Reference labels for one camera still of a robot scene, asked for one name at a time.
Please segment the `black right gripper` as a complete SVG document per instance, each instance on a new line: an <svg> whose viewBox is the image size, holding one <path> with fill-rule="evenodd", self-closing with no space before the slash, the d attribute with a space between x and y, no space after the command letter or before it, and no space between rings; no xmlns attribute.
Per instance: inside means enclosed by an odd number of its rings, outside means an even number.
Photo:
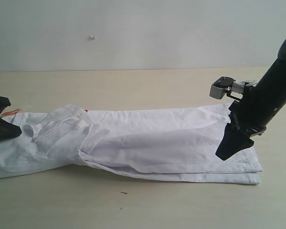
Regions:
<svg viewBox="0 0 286 229"><path fill-rule="evenodd" d="M234 100L229 106L230 124L225 126L224 137L215 155L221 160L227 160L241 150L251 148L254 141L250 137L262 135L266 126L254 124L241 102Z"/></svg>

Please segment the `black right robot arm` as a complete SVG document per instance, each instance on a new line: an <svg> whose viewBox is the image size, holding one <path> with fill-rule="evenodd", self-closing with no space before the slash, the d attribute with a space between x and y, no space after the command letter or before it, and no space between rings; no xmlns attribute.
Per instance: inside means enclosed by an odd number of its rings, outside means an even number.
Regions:
<svg viewBox="0 0 286 229"><path fill-rule="evenodd" d="M233 92L242 98L234 97L228 108L230 122L225 126L224 137L216 150L216 156L225 161L241 150L254 145L251 139L262 135L267 124L286 104L286 39L282 43L277 59L258 82L236 81L222 76L210 88L210 97L232 98Z"/></svg>

